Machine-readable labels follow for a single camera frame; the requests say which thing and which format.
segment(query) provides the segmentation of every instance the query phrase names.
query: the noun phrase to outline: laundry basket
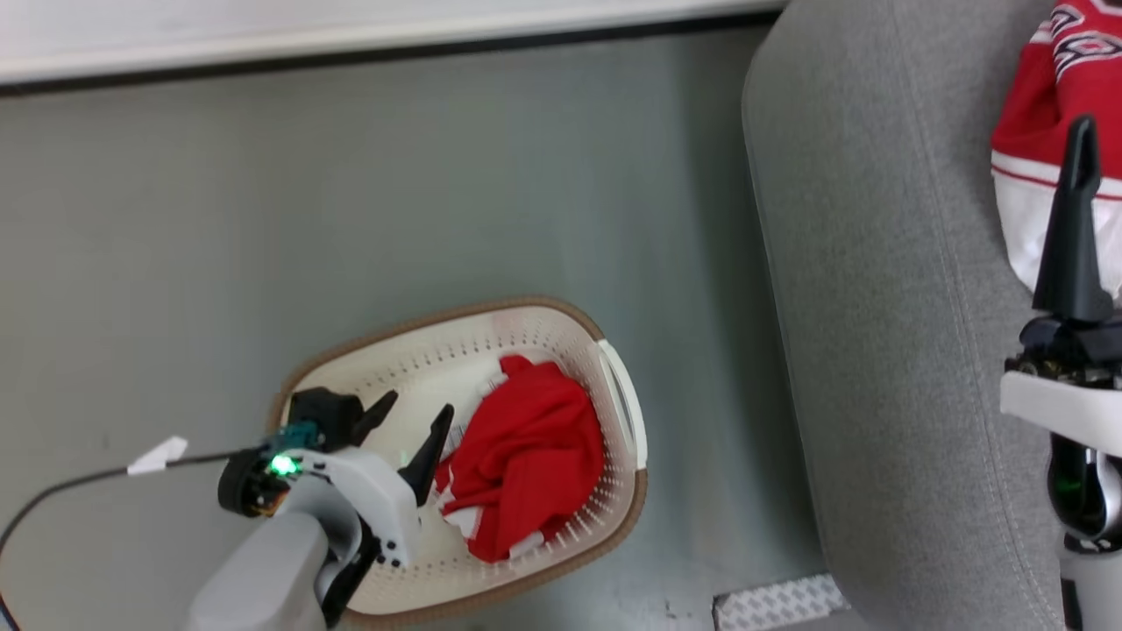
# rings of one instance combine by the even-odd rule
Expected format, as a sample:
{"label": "laundry basket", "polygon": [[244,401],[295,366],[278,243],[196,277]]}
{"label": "laundry basket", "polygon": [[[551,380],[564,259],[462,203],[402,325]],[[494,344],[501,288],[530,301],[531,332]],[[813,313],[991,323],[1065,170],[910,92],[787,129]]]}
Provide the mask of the laundry basket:
{"label": "laundry basket", "polygon": [[499,373],[498,359],[511,354],[535,364],[557,362],[585,386],[604,435],[605,470],[596,491],[554,539],[498,564],[472,557],[459,529],[443,521],[430,496],[421,509],[414,564],[373,566],[348,605],[352,624],[393,628],[508,598],[607,554],[634,528],[646,496],[646,435],[638,399],[600,329],[559,301],[468,307],[342,345],[288,378],[273,405],[269,430],[283,424],[292,393],[301,390],[353,393],[364,405],[396,390],[393,411],[362,448],[404,465],[445,403],[456,406],[453,432],[470,420],[487,392],[484,384]]}

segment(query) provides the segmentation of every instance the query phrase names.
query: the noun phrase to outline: red and white hat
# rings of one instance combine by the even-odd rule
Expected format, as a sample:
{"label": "red and white hat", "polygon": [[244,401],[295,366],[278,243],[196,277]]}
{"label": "red and white hat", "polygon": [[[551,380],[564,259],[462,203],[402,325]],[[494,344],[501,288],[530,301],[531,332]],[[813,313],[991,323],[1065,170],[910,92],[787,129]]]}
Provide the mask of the red and white hat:
{"label": "red and white hat", "polygon": [[1122,289],[1122,6],[1065,0],[1021,52],[991,158],[1009,262],[1036,287],[1072,121],[1092,115],[1103,182],[1094,202],[1103,287]]}

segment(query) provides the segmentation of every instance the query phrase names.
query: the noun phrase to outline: white tape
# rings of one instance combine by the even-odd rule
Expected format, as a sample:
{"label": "white tape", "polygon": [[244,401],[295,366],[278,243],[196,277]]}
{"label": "white tape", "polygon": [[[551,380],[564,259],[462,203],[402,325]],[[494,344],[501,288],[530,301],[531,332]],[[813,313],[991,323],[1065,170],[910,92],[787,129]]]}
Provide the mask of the white tape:
{"label": "white tape", "polygon": [[167,463],[178,460],[186,450],[187,441],[178,436],[173,436],[129,465],[129,475],[162,472],[167,468]]}

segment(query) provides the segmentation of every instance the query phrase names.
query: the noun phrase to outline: white stripe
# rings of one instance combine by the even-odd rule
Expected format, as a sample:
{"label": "white stripe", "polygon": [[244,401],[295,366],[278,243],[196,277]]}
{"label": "white stripe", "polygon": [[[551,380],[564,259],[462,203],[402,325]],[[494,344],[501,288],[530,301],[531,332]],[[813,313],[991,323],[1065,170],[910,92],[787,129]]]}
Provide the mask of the white stripe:
{"label": "white stripe", "polygon": [[[990,156],[990,162],[995,167],[1032,180],[1042,180],[1056,185],[1059,180],[1059,166],[1034,159],[1026,159],[1005,155],[996,149]],[[1103,177],[1103,183],[1098,186],[1098,194],[1122,198],[1122,180],[1114,177]]]}
{"label": "white stripe", "polygon": [[1051,43],[1052,43],[1051,33],[1047,30],[1038,30],[1033,33],[1032,37],[1029,39],[1029,44],[1051,44]]}
{"label": "white stripe", "polygon": [[1091,3],[1104,16],[1122,16],[1122,7],[1112,7],[1103,0],[1091,0]]}

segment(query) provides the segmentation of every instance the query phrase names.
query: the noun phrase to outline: gray robot arm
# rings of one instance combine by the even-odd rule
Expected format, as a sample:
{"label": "gray robot arm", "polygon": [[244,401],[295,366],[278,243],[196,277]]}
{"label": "gray robot arm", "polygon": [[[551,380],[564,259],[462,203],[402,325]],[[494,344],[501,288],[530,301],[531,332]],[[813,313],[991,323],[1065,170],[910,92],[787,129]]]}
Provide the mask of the gray robot arm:
{"label": "gray robot arm", "polygon": [[411,463],[395,470],[358,446],[396,396],[362,412],[357,397],[296,393],[294,429],[228,461],[220,505],[247,516],[275,512],[199,592],[186,631],[331,629],[374,563],[410,565],[417,509],[429,497],[453,410],[444,406]]}
{"label": "gray robot arm", "polygon": [[1001,410],[1051,432],[1048,495],[1064,616],[1122,629],[1122,312],[1098,277],[1092,201],[1102,180],[1094,120],[1072,124],[1023,350],[1005,363]]}
{"label": "gray robot arm", "polygon": [[[332,585],[346,568],[370,565],[360,557],[362,538],[358,514],[342,493],[322,478],[301,477],[276,516],[199,592],[185,631],[328,629]],[[349,598],[350,592],[343,595]]]}

